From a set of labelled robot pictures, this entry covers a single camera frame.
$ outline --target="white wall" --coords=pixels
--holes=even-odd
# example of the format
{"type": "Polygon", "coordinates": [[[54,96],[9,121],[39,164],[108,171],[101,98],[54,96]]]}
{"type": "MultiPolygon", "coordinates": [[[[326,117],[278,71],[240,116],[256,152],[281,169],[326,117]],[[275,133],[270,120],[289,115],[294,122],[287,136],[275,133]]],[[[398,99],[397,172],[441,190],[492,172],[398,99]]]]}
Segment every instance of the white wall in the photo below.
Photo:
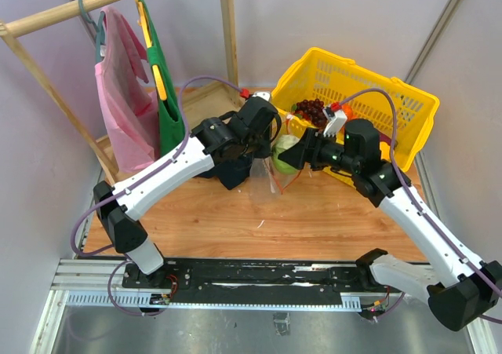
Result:
{"type": "MultiPolygon", "coordinates": [[[[0,0],[5,22],[67,0],[0,0]]],[[[79,19],[21,42],[92,130],[103,133],[93,47],[79,19]]],[[[96,157],[65,116],[0,41],[0,342],[25,354],[69,231],[83,212],[98,172],[96,157]]]]}
{"type": "MultiPolygon", "coordinates": [[[[502,262],[500,12],[502,0],[464,0],[415,84],[442,102],[423,151],[439,213],[485,261],[502,262]]],[[[502,352],[502,327],[492,330],[502,352]]]]}
{"type": "MultiPolygon", "coordinates": [[[[146,2],[176,84],[199,74],[226,77],[219,0],[146,2]]],[[[404,78],[446,2],[235,0],[239,79],[274,86],[312,46],[404,78]]],[[[133,0],[114,5],[136,22],[133,0]]]]}

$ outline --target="wooden tabletop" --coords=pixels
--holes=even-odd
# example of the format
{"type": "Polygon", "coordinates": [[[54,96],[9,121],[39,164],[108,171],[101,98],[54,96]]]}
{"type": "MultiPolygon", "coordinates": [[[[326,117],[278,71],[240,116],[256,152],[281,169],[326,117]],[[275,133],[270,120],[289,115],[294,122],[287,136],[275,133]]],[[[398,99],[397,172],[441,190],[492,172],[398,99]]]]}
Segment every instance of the wooden tabletop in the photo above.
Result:
{"type": "MultiPolygon", "coordinates": [[[[408,175],[420,190],[414,167],[408,175]]],[[[425,261],[397,224],[324,172],[304,170],[276,199],[257,201],[254,191],[249,180],[228,191],[217,179],[195,178],[141,223],[165,257],[355,260],[378,247],[405,261],[425,261]]],[[[85,251],[109,243],[94,217],[85,251]]]]}

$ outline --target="pink plastic bag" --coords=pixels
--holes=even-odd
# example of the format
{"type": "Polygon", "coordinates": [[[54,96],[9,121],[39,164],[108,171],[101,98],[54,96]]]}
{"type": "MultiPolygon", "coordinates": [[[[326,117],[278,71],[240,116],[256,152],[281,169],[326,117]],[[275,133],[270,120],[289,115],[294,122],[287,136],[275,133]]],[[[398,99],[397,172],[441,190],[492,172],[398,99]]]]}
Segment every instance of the pink plastic bag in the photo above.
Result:
{"type": "Polygon", "coordinates": [[[103,11],[106,53],[95,67],[98,96],[118,168],[135,172],[160,153],[157,95],[138,82],[148,82],[141,63],[147,59],[145,48],[121,13],[111,6],[103,11]]]}

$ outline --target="yellow plastic basket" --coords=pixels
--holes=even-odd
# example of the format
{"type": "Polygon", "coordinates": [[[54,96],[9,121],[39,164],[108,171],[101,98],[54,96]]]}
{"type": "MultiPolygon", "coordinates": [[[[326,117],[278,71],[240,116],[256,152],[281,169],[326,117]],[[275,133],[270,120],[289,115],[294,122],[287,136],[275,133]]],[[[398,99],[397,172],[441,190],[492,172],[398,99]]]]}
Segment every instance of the yellow plastic basket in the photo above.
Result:
{"type": "MultiPolygon", "coordinates": [[[[320,99],[325,104],[343,100],[362,89],[376,87],[387,91],[394,101],[398,114],[398,136],[395,160],[407,171],[415,154],[425,145],[434,124],[439,99],[429,93],[404,83],[401,79],[387,78],[358,66],[354,60],[339,57],[320,48],[310,48],[279,79],[272,91],[272,103],[283,118],[291,107],[303,99],[320,99]]],[[[366,93],[348,103],[355,116],[368,119],[383,134],[392,135],[392,111],[388,101],[379,93],[366,93]]],[[[288,124],[290,133],[301,137],[308,121],[294,116],[288,124]]],[[[343,136],[337,139],[343,143],[343,136]]],[[[389,159],[389,146],[380,142],[382,156],[389,159]]],[[[334,177],[352,184],[351,180],[331,173],[334,177]]]]}

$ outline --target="wooden post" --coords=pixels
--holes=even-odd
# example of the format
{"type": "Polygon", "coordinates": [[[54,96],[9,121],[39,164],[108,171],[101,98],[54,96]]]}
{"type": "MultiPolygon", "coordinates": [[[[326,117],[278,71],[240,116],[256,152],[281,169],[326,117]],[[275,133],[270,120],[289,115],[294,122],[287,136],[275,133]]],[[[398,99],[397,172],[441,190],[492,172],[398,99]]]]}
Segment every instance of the wooden post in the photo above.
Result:
{"type": "Polygon", "coordinates": [[[64,101],[61,94],[57,91],[56,87],[50,82],[49,77],[44,73],[44,71],[37,65],[35,60],[31,57],[30,53],[21,45],[19,40],[14,38],[9,30],[6,28],[4,22],[0,20],[0,37],[7,44],[10,50],[21,60],[26,69],[35,77],[40,86],[49,94],[49,96],[54,100],[54,103],[60,108],[61,111],[68,117],[73,126],[78,130],[78,132],[84,137],[85,141],[94,150],[96,156],[99,158],[101,164],[106,166],[110,172],[117,173],[118,169],[113,164],[113,162],[106,156],[103,149],[100,148],[97,142],[94,140],[93,136],[84,127],[84,125],[78,120],[73,111],[70,109],[68,104],[64,101]]]}
{"type": "MultiPolygon", "coordinates": [[[[82,3],[85,11],[92,11],[117,1],[120,0],[82,0],[82,3]]],[[[13,22],[8,23],[6,27],[14,38],[19,38],[20,36],[79,15],[80,8],[78,7],[78,1],[75,0],[53,7],[52,9],[48,9],[46,11],[41,11],[40,13],[26,16],[23,19],[14,20],[13,22]]]]}
{"type": "Polygon", "coordinates": [[[228,80],[235,85],[238,85],[234,0],[220,0],[220,2],[221,17],[223,19],[223,36],[225,41],[225,57],[227,59],[228,80]]]}

